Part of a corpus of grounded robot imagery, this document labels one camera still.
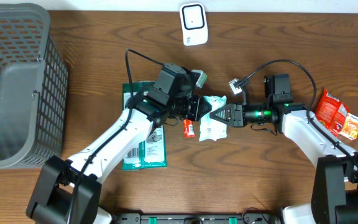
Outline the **teal wet wipes packet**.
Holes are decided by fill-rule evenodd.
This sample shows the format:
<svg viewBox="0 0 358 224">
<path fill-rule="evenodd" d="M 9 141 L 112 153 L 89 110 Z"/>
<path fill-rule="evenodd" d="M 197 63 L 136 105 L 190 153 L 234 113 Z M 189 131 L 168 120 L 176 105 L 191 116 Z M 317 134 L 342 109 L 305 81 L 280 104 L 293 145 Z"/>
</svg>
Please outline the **teal wet wipes packet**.
<svg viewBox="0 0 358 224">
<path fill-rule="evenodd" d="M 222 108 L 226 105 L 226 96 L 204 96 L 204 99 L 211 105 L 211 111 Z M 199 141 L 211 139 L 217 141 L 227 137 L 227 125 L 211 119 L 209 113 L 204 115 L 200 120 L 200 138 Z"/>
</svg>

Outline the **large red snack bag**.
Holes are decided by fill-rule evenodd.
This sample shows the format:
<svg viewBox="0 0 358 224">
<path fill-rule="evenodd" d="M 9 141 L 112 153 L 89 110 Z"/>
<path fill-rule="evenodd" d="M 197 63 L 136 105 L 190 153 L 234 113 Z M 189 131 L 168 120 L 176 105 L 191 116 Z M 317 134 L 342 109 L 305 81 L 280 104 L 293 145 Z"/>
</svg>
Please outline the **large red snack bag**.
<svg viewBox="0 0 358 224">
<path fill-rule="evenodd" d="M 350 110 L 347 105 L 330 94 L 327 89 L 323 90 L 323 94 L 315 110 L 315 116 L 335 137 L 339 136 L 348 112 L 350 112 Z"/>
</svg>

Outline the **green white packet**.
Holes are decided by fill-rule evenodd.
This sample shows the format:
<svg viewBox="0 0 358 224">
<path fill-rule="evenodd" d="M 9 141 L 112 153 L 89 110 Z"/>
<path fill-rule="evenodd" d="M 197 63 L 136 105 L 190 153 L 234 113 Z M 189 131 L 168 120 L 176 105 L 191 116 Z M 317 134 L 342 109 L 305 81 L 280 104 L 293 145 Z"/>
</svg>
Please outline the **green white packet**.
<svg viewBox="0 0 358 224">
<path fill-rule="evenodd" d="M 152 86 L 153 84 L 154 82 L 150 81 L 134 82 L 134 95 L 139 90 L 146 90 L 148 86 Z M 126 107 L 130 96 L 130 84 L 123 83 L 123 108 Z M 124 156 L 122 162 L 122 170 L 141 170 L 166 166 L 165 130 L 163 126 L 155 129 L 145 141 L 140 142 L 135 148 L 131 149 L 131 151 Z"/>
</svg>

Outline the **small orange snack packet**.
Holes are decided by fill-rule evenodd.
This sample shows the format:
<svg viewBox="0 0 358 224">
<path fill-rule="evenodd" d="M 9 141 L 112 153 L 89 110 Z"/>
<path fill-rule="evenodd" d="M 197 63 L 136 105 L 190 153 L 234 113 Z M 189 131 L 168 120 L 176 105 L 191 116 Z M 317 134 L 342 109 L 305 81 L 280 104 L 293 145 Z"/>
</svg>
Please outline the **small orange snack packet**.
<svg viewBox="0 0 358 224">
<path fill-rule="evenodd" d="M 345 118 L 344 125 L 339 133 L 350 140 L 357 139 L 358 136 L 358 117 L 348 113 Z"/>
</svg>

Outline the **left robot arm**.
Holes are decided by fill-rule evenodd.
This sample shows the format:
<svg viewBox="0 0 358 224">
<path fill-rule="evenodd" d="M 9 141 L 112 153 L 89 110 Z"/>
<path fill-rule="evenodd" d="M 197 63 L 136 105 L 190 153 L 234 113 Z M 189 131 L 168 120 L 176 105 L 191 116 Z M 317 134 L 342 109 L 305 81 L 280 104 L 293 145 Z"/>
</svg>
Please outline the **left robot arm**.
<svg viewBox="0 0 358 224">
<path fill-rule="evenodd" d="M 127 101 L 117 121 L 82 151 L 42 166 L 26 215 L 36 223 L 111 223 L 99 205 L 103 182 L 120 161 L 167 118 L 199 121 L 212 106 L 199 95 L 173 97 L 161 105 L 150 92 Z"/>
</svg>

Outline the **slim red stick packet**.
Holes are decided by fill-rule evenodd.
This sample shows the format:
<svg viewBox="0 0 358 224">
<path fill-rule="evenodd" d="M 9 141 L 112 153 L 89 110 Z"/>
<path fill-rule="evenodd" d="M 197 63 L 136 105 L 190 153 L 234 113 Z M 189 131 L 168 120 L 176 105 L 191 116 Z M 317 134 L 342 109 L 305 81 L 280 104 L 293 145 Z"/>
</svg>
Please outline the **slim red stick packet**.
<svg viewBox="0 0 358 224">
<path fill-rule="evenodd" d="M 183 124 L 184 124 L 185 138 L 194 138 L 195 132 L 194 132 L 194 127 L 193 127 L 193 122 L 189 119 L 184 119 Z"/>
</svg>

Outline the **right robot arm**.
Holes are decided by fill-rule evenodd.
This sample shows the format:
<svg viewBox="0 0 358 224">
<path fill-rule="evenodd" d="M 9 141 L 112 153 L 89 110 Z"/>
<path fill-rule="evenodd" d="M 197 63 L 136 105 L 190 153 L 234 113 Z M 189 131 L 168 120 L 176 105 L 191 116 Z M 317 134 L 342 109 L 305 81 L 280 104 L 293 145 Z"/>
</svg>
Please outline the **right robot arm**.
<svg viewBox="0 0 358 224">
<path fill-rule="evenodd" d="M 338 140 L 303 104 L 233 103 L 209 116 L 236 128 L 271 123 L 315 166 L 311 201 L 280 209 L 272 223 L 358 223 L 358 152 Z"/>
</svg>

